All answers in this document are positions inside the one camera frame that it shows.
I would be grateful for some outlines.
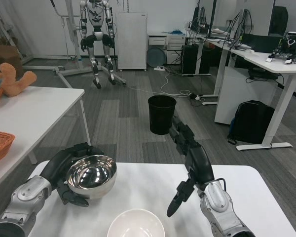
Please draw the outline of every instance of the humanoid robot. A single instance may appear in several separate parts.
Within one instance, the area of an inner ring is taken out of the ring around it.
[[[101,89],[101,84],[99,81],[99,70],[98,70],[98,60],[95,59],[94,55],[94,42],[103,42],[103,51],[105,56],[105,63],[107,64],[109,70],[109,81],[112,85],[116,84],[114,74],[113,74],[113,64],[110,57],[110,48],[114,48],[114,32],[113,32],[113,21],[112,21],[112,9],[108,1],[106,0],[82,0],[80,1],[80,12],[81,12],[81,30],[82,30],[82,40],[81,49],[84,52],[88,50],[89,59],[92,64],[92,71],[94,75],[94,84],[98,89]],[[86,12],[88,12],[88,18],[92,24],[94,30],[91,35],[87,36],[87,18]],[[102,32],[101,27],[104,21],[104,13],[106,16],[106,24],[108,26],[108,34],[106,35]]]
[[[296,64],[296,32],[288,32],[266,61],[270,63],[277,57],[286,58],[285,64]]]

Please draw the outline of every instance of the computer tower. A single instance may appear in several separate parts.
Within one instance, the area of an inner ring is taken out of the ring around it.
[[[198,45],[184,45],[181,52],[182,74],[195,74]]]

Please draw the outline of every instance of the cardboard box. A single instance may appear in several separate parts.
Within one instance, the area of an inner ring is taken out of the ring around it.
[[[4,62],[15,67],[17,77],[23,75],[22,63],[16,47],[0,45],[0,64]]]

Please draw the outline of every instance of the white drawer unit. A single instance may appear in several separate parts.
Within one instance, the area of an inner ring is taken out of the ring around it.
[[[185,36],[168,36],[168,43],[184,43]]]
[[[149,48],[158,46],[165,50],[167,64],[180,64],[182,46],[185,44],[185,36],[171,35],[168,33],[148,33]]]
[[[167,46],[167,50],[182,50],[183,43],[170,43]]]
[[[181,51],[167,51],[167,64],[180,64]]]
[[[149,37],[149,45],[165,45],[166,37]]]

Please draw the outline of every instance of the robot forearm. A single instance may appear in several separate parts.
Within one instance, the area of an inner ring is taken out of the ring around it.
[[[80,13],[81,13],[81,31],[82,31],[82,38],[87,38],[87,18],[86,18],[86,2],[83,0],[80,2]]]
[[[214,237],[254,237],[235,214],[232,199],[222,189],[219,181],[210,182],[198,194],[201,197],[202,212],[211,224]]]
[[[36,215],[51,195],[52,186],[41,176],[34,176],[18,187],[11,196],[10,205],[0,217],[0,235],[24,233],[27,237],[36,221]]]
[[[114,33],[113,33],[113,21],[111,18],[111,8],[110,4],[108,1],[102,1],[104,9],[105,9],[105,15],[106,15],[106,24],[108,26],[108,34],[111,39],[114,38]]]

